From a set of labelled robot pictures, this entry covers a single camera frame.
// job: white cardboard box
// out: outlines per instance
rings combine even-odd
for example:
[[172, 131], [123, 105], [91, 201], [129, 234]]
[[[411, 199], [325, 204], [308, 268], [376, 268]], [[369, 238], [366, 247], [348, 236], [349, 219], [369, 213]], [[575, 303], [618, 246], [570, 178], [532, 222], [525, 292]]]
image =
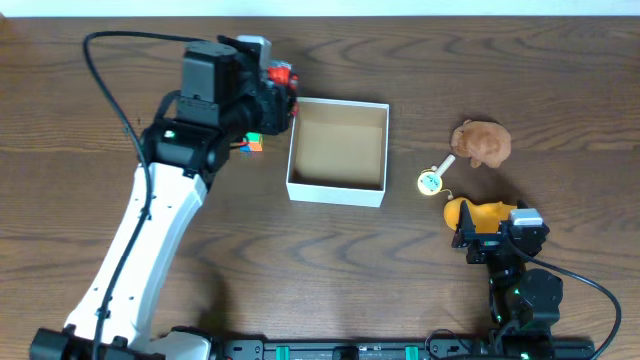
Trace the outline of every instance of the white cardboard box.
[[289, 199], [379, 207], [387, 183], [389, 105], [299, 98]]

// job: stuffed toy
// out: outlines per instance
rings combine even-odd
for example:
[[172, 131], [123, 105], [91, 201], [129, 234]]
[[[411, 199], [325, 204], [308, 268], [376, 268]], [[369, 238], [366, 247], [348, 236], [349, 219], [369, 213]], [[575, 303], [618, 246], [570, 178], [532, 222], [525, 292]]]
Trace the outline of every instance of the stuffed toy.
[[451, 148], [458, 156], [470, 157], [474, 168], [482, 163], [497, 168], [511, 154], [511, 135], [502, 125], [467, 120], [453, 132]]

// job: black cable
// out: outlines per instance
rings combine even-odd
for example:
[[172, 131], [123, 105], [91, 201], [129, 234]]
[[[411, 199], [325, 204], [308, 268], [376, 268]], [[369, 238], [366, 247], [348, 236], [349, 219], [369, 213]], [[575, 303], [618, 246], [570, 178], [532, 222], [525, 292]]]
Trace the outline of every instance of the black cable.
[[89, 52], [89, 42], [91, 42], [91, 40], [99, 37], [109, 37], [109, 36], [141, 37], [141, 38], [180, 41], [180, 42], [202, 41], [201, 39], [197, 39], [197, 38], [145, 33], [145, 32], [137, 32], [137, 31], [100, 31], [100, 32], [95, 32], [87, 35], [84, 38], [84, 41], [82, 43], [84, 60], [87, 63], [87, 67], [89, 68], [89, 71], [93, 76], [93, 79], [96, 81], [96, 83], [100, 87], [100, 90], [102, 91], [105, 98], [107, 99], [107, 102], [109, 102], [109, 105], [111, 105], [113, 110], [116, 112], [116, 114], [122, 121], [122, 124], [124, 125], [125, 130], [129, 134], [129, 136], [131, 136], [133, 147], [135, 148], [136, 154], [138, 155], [138, 159], [140, 160], [140, 165], [144, 170], [144, 178], [145, 178], [145, 183], [147, 187], [144, 206], [140, 211], [140, 220], [138, 220], [138, 223], [136, 224], [136, 227], [133, 230], [133, 233], [131, 234], [131, 239], [127, 243], [127, 247], [124, 249], [122, 256], [120, 257], [120, 260], [118, 261], [118, 264], [116, 265], [116, 268], [113, 271], [113, 275], [111, 276], [111, 280], [109, 281], [109, 285], [107, 286], [107, 289], [105, 291], [104, 298], [102, 299], [102, 304], [98, 309], [98, 321], [96, 323], [96, 332], [93, 338], [93, 347], [91, 351], [91, 358], [94, 360], [98, 359], [98, 349], [100, 347], [100, 342], [102, 339], [102, 329], [104, 327], [104, 321], [106, 319], [106, 315], [109, 307], [109, 301], [111, 299], [111, 295], [113, 294], [113, 289], [115, 288], [116, 282], [118, 281], [118, 277], [120, 276], [120, 273], [124, 268], [124, 264], [126, 263], [127, 258], [129, 257], [129, 254], [131, 253], [131, 249], [133, 249], [133, 245], [135, 244], [136, 238], [140, 234], [140, 231], [142, 230], [142, 226], [145, 220], [147, 220], [147, 217], [149, 216], [149, 209], [151, 207], [151, 196], [152, 196], [152, 191], [151, 191], [152, 184], [151, 184], [151, 174], [149, 172], [149, 164], [147, 163], [147, 160], [144, 157], [142, 146], [140, 145], [140, 140], [136, 136], [135, 131], [131, 126], [131, 123], [129, 122], [129, 120], [127, 120], [127, 116], [124, 114], [124, 111], [122, 111], [122, 108], [120, 108], [120, 106], [116, 102], [113, 95], [111, 95], [111, 92], [109, 91], [109, 89], [107, 89], [107, 86], [105, 85], [104, 81], [100, 77], [98, 70], [96, 69], [95, 65], [93, 65], [93, 60], [91, 59], [91, 54]]
[[602, 292], [603, 294], [607, 295], [607, 297], [609, 298], [609, 300], [611, 300], [611, 302], [613, 303], [613, 306], [616, 308], [616, 320], [613, 323], [613, 328], [611, 329], [611, 332], [609, 333], [609, 336], [607, 336], [607, 338], [604, 340], [604, 342], [602, 343], [602, 345], [600, 345], [600, 347], [598, 348], [598, 350], [596, 350], [596, 352], [593, 353], [593, 355], [591, 355], [591, 357], [589, 357], [588, 359], [593, 360], [593, 359], [597, 359], [598, 356], [600, 356], [606, 349], [607, 347], [611, 344], [611, 342], [613, 341], [613, 338], [616, 336], [616, 334], [618, 333], [618, 329], [620, 329], [620, 323], [622, 322], [622, 308], [620, 307], [620, 303], [618, 302], [618, 299], [616, 299], [616, 297], [611, 293], [611, 291], [607, 290], [607, 288], [605, 288], [604, 286], [598, 284], [597, 282], [588, 279], [586, 277], [583, 277], [581, 275], [578, 275], [574, 272], [571, 272], [569, 270], [563, 269], [559, 266], [555, 266], [555, 265], [551, 265], [549, 263], [546, 263], [542, 260], [538, 260], [535, 259], [527, 254], [525, 254], [524, 252], [522, 252], [522, 250], [518, 249], [518, 247], [513, 243], [513, 241], [511, 240], [511, 238], [509, 238], [508, 240], [509, 245], [511, 246], [511, 248], [513, 249], [513, 251], [518, 254], [518, 256], [520, 256], [521, 258], [523, 258], [524, 260], [527, 260], [529, 262], [532, 262], [534, 264], [538, 264], [540, 266], [546, 267], [547, 269], [551, 269], [553, 271], [559, 272], [562, 275], [566, 275], [570, 278], [582, 281], [583, 283], [592, 286], [593, 288], [595, 288], [596, 290]]

